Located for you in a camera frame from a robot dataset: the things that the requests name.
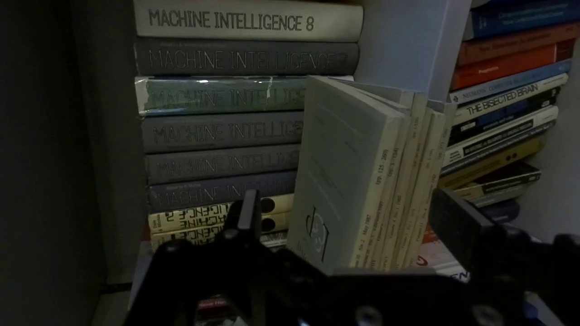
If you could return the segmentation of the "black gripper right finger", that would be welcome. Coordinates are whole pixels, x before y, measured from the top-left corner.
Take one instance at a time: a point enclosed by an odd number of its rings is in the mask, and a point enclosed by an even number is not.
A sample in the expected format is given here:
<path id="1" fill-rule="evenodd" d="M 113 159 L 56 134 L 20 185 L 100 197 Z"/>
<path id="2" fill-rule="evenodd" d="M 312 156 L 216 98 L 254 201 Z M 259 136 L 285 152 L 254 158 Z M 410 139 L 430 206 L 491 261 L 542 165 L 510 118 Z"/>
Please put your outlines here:
<path id="1" fill-rule="evenodd" d="M 430 226 L 468 272 L 511 264 L 510 232 L 448 188 L 433 190 Z"/>

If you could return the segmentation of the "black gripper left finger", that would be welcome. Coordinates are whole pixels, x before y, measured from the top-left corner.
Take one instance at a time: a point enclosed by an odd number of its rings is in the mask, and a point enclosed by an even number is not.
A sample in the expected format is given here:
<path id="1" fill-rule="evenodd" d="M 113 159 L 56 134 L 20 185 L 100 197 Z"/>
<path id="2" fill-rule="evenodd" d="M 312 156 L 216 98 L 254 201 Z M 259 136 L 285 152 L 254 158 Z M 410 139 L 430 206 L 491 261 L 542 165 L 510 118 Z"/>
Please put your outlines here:
<path id="1" fill-rule="evenodd" d="M 225 221 L 223 244 L 229 252 L 258 252 L 261 248 L 261 197 L 247 190 L 234 201 Z"/>

